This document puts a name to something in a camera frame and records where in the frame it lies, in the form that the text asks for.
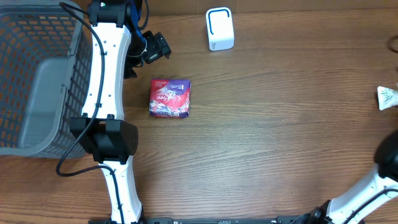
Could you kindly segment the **red purple pad pack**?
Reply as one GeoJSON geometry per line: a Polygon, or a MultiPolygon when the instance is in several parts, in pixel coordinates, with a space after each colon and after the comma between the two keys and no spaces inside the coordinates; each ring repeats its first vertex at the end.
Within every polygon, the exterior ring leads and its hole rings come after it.
{"type": "Polygon", "coordinates": [[[190,90],[190,80],[153,78],[150,82],[149,114],[163,118],[188,117],[190,90]]]}

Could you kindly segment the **white Pantene tube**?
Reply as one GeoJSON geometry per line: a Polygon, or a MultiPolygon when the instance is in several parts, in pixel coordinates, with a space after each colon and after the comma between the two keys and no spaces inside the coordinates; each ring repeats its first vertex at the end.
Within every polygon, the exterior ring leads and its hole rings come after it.
{"type": "Polygon", "coordinates": [[[381,111],[398,105],[397,90],[379,86],[377,88],[377,98],[381,111]]]}

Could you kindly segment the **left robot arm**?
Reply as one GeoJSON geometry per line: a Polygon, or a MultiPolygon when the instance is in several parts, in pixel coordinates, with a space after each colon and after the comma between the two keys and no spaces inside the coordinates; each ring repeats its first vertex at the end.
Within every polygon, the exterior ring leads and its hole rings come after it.
{"type": "Polygon", "coordinates": [[[92,1],[82,24],[92,34],[90,83],[81,116],[72,117],[74,146],[81,145],[102,170],[111,201],[107,223],[145,223],[137,196],[133,156],[137,127],[124,120],[123,81],[143,67],[172,53],[163,35],[145,31],[141,9],[147,1],[92,1]]]}

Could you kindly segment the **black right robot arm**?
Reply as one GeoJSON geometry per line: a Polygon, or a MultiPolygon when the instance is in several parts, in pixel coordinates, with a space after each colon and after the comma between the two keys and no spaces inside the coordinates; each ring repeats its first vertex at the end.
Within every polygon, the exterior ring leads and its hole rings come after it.
{"type": "Polygon", "coordinates": [[[374,167],[343,195],[301,215],[292,223],[362,223],[377,208],[397,197],[397,131],[376,149],[374,167]]]}

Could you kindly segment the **white barcode scanner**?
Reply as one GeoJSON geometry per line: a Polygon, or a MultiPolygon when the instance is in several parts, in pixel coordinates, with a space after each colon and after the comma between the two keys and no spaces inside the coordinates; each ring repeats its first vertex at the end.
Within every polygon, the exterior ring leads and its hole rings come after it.
{"type": "Polygon", "coordinates": [[[234,47],[234,28],[231,10],[227,7],[209,9],[205,15],[211,51],[228,50],[234,47]]]}

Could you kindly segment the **dark grey plastic basket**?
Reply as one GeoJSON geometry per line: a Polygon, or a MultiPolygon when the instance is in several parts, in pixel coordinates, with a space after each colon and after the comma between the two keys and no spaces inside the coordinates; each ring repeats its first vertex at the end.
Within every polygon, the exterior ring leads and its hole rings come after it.
{"type": "Polygon", "coordinates": [[[88,94],[83,14],[58,1],[1,2],[1,154],[81,157],[69,130],[88,94]]]}

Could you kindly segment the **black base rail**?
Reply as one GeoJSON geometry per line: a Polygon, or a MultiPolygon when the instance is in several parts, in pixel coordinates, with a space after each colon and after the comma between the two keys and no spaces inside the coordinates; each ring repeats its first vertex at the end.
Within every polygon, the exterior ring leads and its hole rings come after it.
{"type": "Polygon", "coordinates": [[[310,214],[278,216],[276,218],[265,219],[173,219],[173,218],[142,218],[138,224],[291,224],[291,223],[309,223],[310,214]]]}

